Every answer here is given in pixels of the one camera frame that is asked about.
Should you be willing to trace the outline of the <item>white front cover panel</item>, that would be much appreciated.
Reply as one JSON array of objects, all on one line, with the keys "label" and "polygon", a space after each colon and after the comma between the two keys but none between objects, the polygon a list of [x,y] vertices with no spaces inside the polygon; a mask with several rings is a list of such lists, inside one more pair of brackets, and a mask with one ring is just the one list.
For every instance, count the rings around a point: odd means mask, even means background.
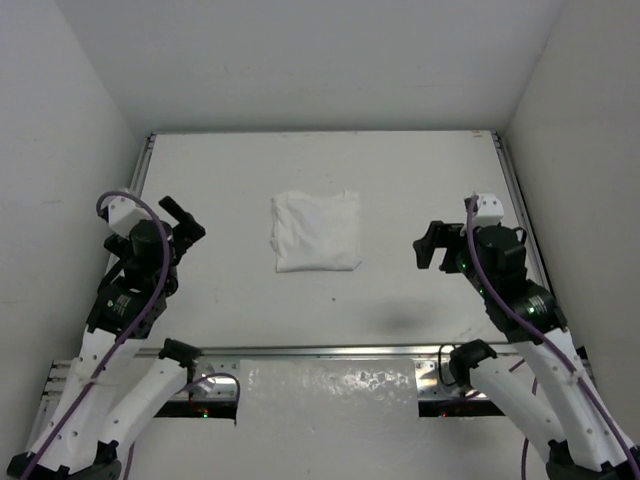
[{"label": "white front cover panel", "polygon": [[[544,391],[511,345],[499,366]],[[141,347],[121,377],[138,371]],[[426,358],[201,354],[124,457],[136,479],[514,479],[523,433]]]}]

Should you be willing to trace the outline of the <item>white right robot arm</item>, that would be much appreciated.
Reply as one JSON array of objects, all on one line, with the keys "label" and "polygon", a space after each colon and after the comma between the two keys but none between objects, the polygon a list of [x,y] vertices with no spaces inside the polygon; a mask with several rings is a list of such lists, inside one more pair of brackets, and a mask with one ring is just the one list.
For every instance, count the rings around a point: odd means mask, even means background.
[{"label": "white right robot arm", "polygon": [[636,479],[639,447],[603,404],[574,348],[553,295],[529,279],[525,232],[501,224],[465,232],[433,221],[414,241],[418,268],[444,249],[440,271],[461,274],[483,300],[491,322],[528,365],[543,398],[498,364],[483,340],[455,347],[447,363],[453,384],[488,397],[523,433],[551,479]]}]

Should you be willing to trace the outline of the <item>aluminium table edge rail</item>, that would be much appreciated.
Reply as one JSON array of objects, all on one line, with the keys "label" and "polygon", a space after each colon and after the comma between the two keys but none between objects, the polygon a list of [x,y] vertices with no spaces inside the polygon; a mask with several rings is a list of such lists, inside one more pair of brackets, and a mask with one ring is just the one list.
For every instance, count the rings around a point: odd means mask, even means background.
[{"label": "aluminium table edge rail", "polygon": [[204,356],[234,358],[382,359],[426,358],[444,354],[461,342],[423,345],[200,347]]}]

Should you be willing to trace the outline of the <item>white printed t-shirt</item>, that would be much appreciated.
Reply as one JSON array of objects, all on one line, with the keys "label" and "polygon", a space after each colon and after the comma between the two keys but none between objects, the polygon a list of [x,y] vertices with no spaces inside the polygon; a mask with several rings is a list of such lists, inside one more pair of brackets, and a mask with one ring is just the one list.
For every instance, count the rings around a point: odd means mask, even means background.
[{"label": "white printed t-shirt", "polygon": [[271,247],[278,273],[354,271],[362,263],[361,202],[356,192],[276,195]]}]

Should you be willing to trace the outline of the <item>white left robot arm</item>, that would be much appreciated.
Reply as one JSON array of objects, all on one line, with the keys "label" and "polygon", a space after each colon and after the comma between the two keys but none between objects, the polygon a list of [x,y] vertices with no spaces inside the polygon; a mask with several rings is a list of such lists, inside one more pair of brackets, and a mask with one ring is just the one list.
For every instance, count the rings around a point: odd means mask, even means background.
[{"label": "white left robot arm", "polygon": [[192,380],[200,349],[166,339],[138,384],[114,400],[121,377],[178,288],[177,267],[205,228],[172,197],[159,202],[169,224],[134,194],[107,192],[96,211],[111,229],[116,257],[97,290],[79,354],[57,407],[27,451],[6,470],[12,479],[116,479],[144,427]]}]

